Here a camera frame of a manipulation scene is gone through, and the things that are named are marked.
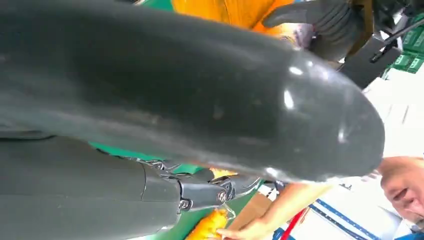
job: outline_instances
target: dark gray panel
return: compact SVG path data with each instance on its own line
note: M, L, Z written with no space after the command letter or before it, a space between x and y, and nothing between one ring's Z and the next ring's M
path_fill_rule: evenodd
M125 240L177 220L169 202L0 195L0 239Z
M140 201L144 166L65 137L0 142L0 194Z

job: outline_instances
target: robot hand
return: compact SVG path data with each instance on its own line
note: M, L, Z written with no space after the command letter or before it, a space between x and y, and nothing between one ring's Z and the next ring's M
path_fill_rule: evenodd
M346 1L314 0L280 6L262 22L272 28L284 23L304 23L314 27L309 50L327 60L344 58L364 29L363 20Z

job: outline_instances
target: cardboard box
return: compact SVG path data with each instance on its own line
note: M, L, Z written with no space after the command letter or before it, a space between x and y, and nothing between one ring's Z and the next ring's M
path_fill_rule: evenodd
M235 217L228 229L239 230L252 220L261 217L270 207L271 203L272 201L269 198L260 192L257 192Z

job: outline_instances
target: finger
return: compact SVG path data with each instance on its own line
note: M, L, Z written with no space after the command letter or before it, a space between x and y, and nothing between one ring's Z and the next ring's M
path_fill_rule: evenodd
M242 238L242 232L240 231L232 231L228 229L217 229L216 233L222 235L225 237L225 239L241 239Z

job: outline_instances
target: person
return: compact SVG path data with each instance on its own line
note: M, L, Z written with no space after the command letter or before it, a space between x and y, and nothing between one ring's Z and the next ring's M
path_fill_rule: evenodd
M403 218L424 229L424 82L377 78L364 90L385 128L383 159L377 172L385 197ZM262 240L333 186L291 183L266 213L240 230L219 229L226 240Z

